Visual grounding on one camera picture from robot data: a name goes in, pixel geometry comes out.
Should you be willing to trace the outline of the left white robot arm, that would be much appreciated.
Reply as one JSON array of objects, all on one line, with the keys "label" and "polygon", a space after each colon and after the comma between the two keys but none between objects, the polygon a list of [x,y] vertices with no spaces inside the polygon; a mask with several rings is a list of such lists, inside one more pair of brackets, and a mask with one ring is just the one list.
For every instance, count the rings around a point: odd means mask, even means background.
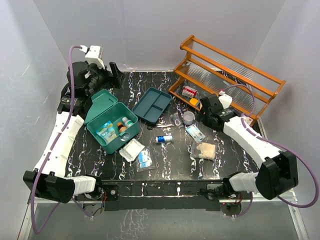
[{"label": "left white robot arm", "polygon": [[101,90],[121,88],[124,73],[115,62],[111,61],[109,66],[110,69],[100,69],[86,60],[74,62],[68,69],[68,82],[60,94],[50,139],[34,170],[27,170],[23,175],[23,182],[31,191],[31,200],[42,198],[68,203],[82,194],[93,200],[103,195],[104,188],[99,177],[66,177],[65,167],[78,131],[93,105],[94,95]]}]

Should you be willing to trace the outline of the white gauze packet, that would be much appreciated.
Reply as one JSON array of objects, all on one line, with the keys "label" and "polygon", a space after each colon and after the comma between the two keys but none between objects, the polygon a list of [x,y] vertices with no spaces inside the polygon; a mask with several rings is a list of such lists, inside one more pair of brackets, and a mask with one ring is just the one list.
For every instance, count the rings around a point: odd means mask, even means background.
[{"label": "white gauze packet", "polygon": [[133,162],[139,153],[145,148],[138,140],[130,140],[122,149],[119,150],[119,154],[130,163]]}]

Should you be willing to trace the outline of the beige cotton ball bag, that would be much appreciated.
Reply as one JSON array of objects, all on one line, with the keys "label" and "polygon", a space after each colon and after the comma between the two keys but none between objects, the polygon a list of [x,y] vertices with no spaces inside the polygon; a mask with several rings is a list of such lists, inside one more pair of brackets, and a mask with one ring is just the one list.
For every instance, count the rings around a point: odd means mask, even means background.
[{"label": "beige cotton ball bag", "polygon": [[216,157],[216,145],[206,142],[193,142],[191,145],[192,158],[199,158],[213,161]]}]

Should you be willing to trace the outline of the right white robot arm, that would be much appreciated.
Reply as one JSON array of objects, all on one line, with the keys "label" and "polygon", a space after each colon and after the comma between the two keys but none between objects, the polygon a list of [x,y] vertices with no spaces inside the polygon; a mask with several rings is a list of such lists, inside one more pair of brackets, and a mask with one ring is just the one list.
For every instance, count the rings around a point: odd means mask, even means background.
[{"label": "right white robot arm", "polygon": [[216,187],[216,195],[235,198],[240,192],[260,193],[272,200],[299,183],[297,158],[289,151],[262,140],[241,117],[240,113],[223,102],[223,96],[212,94],[200,100],[202,107],[197,116],[205,126],[223,132],[235,140],[254,160],[258,172],[235,172]]}]

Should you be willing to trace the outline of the blue cotton swab bag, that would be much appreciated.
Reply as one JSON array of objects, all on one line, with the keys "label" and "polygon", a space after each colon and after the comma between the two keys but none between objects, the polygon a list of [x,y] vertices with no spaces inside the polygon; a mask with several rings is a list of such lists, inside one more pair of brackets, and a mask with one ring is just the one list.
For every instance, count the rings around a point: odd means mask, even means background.
[{"label": "blue cotton swab bag", "polygon": [[104,123],[98,130],[96,130],[96,133],[105,141],[106,144],[109,144],[117,137],[113,123],[111,121]]}]

